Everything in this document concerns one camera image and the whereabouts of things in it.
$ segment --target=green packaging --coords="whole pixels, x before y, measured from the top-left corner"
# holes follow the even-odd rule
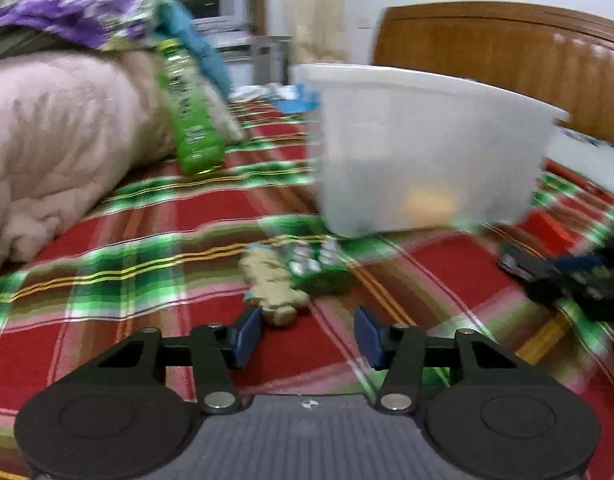
[[[196,61],[178,40],[159,44],[165,73],[159,85],[171,110],[180,169],[187,175],[213,170],[225,159],[225,143],[215,130]]]

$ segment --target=wooden headboard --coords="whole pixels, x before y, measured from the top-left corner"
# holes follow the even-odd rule
[[[503,2],[391,7],[373,64],[474,79],[556,105],[614,142],[614,22]]]

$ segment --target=translucent plastic bin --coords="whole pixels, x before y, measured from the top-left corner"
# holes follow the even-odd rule
[[[567,112],[471,80],[313,64],[308,114],[319,207],[342,236],[476,222],[528,211],[557,119]]]

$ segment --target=pillow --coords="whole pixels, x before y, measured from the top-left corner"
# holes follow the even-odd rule
[[[614,194],[614,147],[568,128],[559,128],[545,154]]]

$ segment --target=plaid bedsheet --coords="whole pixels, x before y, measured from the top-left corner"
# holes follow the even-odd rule
[[[0,480],[28,475],[12,428],[30,396],[144,326],[178,336],[234,320],[244,308],[237,263],[246,244],[323,238],[301,117],[265,101],[233,111],[251,138],[228,150],[224,169],[190,179],[168,161],[134,173],[36,262],[0,274]],[[583,251],[614,230],[613,197],[564,168],[548,170],[520,226],[343,240],[356,279],[350,293],[312,302],[292,327],[265,330],[235,382],[245,394],[375,396],[384,374],[354,343],[358,304],[431,335],[471,327],[594,406],[602,439],[588,478],[614,480],[614,326],[589,322],[572,303],[557,312],[531,303],[494,262],[503,238],[557,254]],[[545,214],[558,237],[545,230]],[[425,381],[448,378],[429,370]],[[170,370],[167,384],[193,399],[188,369]]]

